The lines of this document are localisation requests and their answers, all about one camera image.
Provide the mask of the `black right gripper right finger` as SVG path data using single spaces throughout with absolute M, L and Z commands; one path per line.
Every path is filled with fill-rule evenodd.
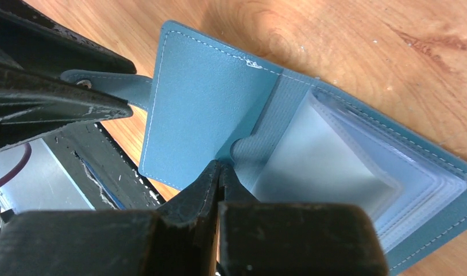
M 388 275 L 373 224 L 360 207 L 260 202 L 228 164 L 218 186 L 220 275 Z

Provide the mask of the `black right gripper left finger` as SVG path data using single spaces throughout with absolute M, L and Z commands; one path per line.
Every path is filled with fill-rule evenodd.
M 0 275 L 214 275 L 220 162 L 155 210 L 35 211 L 0 232 Z

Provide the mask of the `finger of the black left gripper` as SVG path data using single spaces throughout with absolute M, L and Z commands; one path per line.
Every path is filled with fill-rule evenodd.
M 0 151 L 70 124 L 127 118 L 132 114 L 124 99 L 0 64 Z
M 73 69 L 137 72 L 129 59 L 58 24 L 24 1 L 0 1 L 0 50 L 11 63 L 54 77 Z

